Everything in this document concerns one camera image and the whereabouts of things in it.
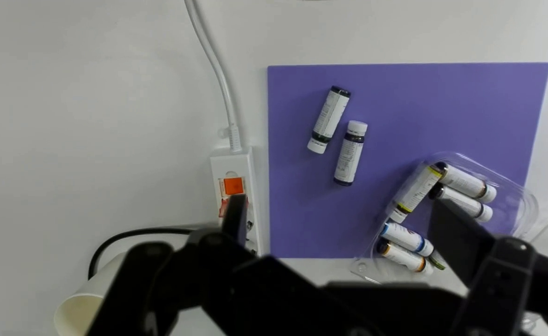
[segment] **orange switch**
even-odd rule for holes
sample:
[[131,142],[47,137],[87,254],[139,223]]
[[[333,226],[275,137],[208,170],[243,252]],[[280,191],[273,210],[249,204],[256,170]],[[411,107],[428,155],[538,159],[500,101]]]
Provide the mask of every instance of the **orange switch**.
[[245,183],[243,178],[226,178],[225,180],[225,195],[245,195]]

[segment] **electrical outlet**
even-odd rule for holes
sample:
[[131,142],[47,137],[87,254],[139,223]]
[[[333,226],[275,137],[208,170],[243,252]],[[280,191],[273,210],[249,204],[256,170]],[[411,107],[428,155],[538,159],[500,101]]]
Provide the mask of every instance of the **electrical outlet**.
[[228,200],[234,195],[249,196],[249,241],[247,249],[256,254],[266,254],[260,236],[260,223],[256,213],[256,180],[254,180],[254,161],[252,150],[247,152],[232,152],[223,150],[215,152],[211,157],[213,180],[215,180],[215,195],[217,195],[217,215],[219,223],[225,217]]

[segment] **wall socket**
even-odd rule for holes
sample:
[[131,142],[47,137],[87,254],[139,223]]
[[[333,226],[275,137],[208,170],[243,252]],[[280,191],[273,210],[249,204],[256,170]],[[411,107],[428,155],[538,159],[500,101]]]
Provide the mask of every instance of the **wall socket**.
[[252,150],[232,152],[223,150],[215,152],[211,157],[215,195],[217,195],[217,213],[219,223],[223,223],[230,196],[247,195],[249,196],[249,234],[247,249],[264,254],[264,245],[260,241],[260,221],[258,221],[258,202],[256,202],[256,180],[254,180],[254,157]]

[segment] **white cable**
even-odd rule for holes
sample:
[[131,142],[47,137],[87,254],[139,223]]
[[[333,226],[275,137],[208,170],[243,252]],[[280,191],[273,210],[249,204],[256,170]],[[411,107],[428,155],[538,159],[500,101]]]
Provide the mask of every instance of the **white cable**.
[[189,17],[193,21],[193,27],[197,30],[197,36],[198,36],[198,40],[200,40],[200,43],[204,47],[204,53],[208,55],[208,58],[210,58],[215,73],[217,73],[221,90],[223,90],[226,114],[228,114],[228,122],[230,122],[230,144],[232,144],[232,150],[234,152],[243,152],[245,146],[243,146],[241,129],[239,129],[239,122],[238,122],[236,99],[232,96],[232,88],[230,88],[228,77],[225,73],[225,68],[223,68],[223,64],[219,60],[219,55],[215,51],[215,45],[211,43],[211,38],[208,36],[208,30],[206,30],[200,8],[198,8],[198,0],[185,0],[185,6],[187,6],[187,14],[189,14]]

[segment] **clear plastic container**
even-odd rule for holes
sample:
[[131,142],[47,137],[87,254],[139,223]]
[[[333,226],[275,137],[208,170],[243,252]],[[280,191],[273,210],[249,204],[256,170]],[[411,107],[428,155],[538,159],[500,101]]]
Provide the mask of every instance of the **clear plastic container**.
[[[534,232],[534,226],[540,221],[540,202],[538,198],[526,191],[523,185],[515,183],[513,180],[502,176],[500,172],[495,172],[493,168],[467,157],[461,154],[435,154],[422,163],[448,163],[463,172],[469,172],[489,185],[493,185],[499,195],[489,204],[495,211],[493,219],[485,224],[493,236],[504,238],[528,238]],[[403,223],[405,228],[428,236],[430,217],[431,217],[431,206],[433,200],[426,198],[413,215]],[[357,258],[351,264],[351,273],[362,277],[368,282],[443,282],[443,286],[459,288],[459,279],[454,277],[450,271],[435,271],[433,275],[426,277],[420,273],[413,273],[394,262],[385,260],[377,254],[377,243],[381,238],[383,223],[377,223],[376,236],[368,236],[370,239],[364,241],[364,258]]]

